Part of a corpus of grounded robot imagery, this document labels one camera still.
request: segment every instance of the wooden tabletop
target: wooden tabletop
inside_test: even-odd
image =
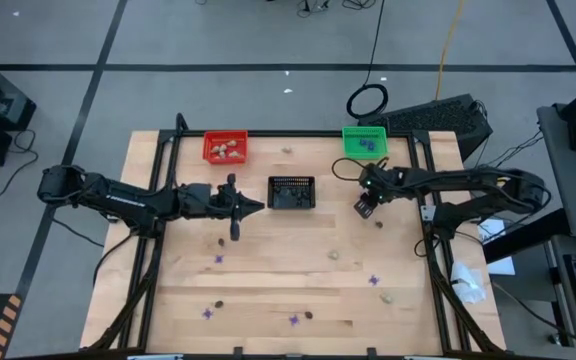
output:
[[[121,181],[147,188],[157,135],[133,133]],[[182,140],[179,183],[218,185],[235,173],[237,189],[265,203],[268,176],[315,176],[317,207],[255,213],[241,223],[239,242],[228,240],[229,221],[170,223],[149,352],[229,354],[242,346],[245,354],[362,355],[368,347],[380,355],[441,354],[427,262],[413,253],[422,238],[416,201],[395,200],[363,220],[352,207],[361,191],[357,183],[338,180],[330,171],[332,162],[344,156],[341,141],[253,137],[246,164],[213,166],[202,160],[202,138]],[[463,168],[454,133],[431,133],[431,142],[437,170]],[[285,146],[292,153],[282,152]],[[421,146],[418,154],[424,164]],[[404,139],[389,139],[389,157],[389,166],[411,166]],[[350,162],[337,169],[348,177],[360,170]],[[454,203],[468,196],[442,194],[443,201]],[[477,235],[474,225],[459,230]],[[124,225],[110,225],[105,251],[127,232]],[[226,240],[224,247],[219,238]],[[82,346],[97,340],[124,305],[136,244],[136,239],[126,244],[101,267]],[[452,249],[456,261],[481,270],[487,298],[466,307],[488,336],[505,347],[481,246],[458,235]],[[330,251],[339,258],[329,258]],[[223,262],[216,262],[217,255]],[[369,281],[372,276],[379,278],[376,286]],[[382,301],[383,294],[392,303]],[[223,302],[221,308],[215,308],[217,301]],[[454,314],[445,303],[451,342],[458,348]],[[204,316],[206,309],[213,313],[210,319]],[[290,321],[294,316],[297,324]],[[138,309],[131,344],[136,344],[140,318]]]

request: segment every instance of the black basket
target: black basket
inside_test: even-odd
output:
[[[314,207],[314,176],[268,177],[268,208],[312,209]]]

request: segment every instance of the green plastic bin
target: green plastic bin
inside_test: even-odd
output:
[[[344,151],[346,156],[355,160],[381,159],[388,154],[388,138],[386,129],[381,126],[346,126],[343,131]],[[374,151],[361,141],[372,141]]]

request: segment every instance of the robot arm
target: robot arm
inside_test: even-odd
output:
[[[264,208],[235,189],[235,175],[217,186],[211,195],[210,184],[182,184],[152,192],[87,173],[77,166],[53,166],[44,170],[37,196],[54,206],[79,205],[105,216],[122,219],[135,235],[155,237],[160,221],[185,219],[231,219],[230,236],[239,240],[239,222]]]
[[[530,214],[542,208],[547,192],[541,178],[522,170],[478,168],[460,171],[429,172],[417,168],[393,167],[386,170],[388,158],[368,164],[358,178],[366,190],[355,204],[364,219],[374,209],[397,198],[415,199],[433,191],[481,191],[484,196],[461,204],[443,203],[422,209],[424,221],[432,223],[441,238],[452,239],[455,230],[467,220],[482,220],[500,212]]]

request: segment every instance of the red plastic bin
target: red plastic bin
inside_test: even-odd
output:
[[[226,157],[220,158],[219,154],[213,154],[210,151],[217,145],[222,145],[230,140],[237,142],[236,146],[228,146]],[[239,157],[228,157],[232,151],[237,151]],[[248,157],[248,131],[230,130],[230,131],[206,131],[204,133],[204,160],[211,164],[241,164],[246,162]]]

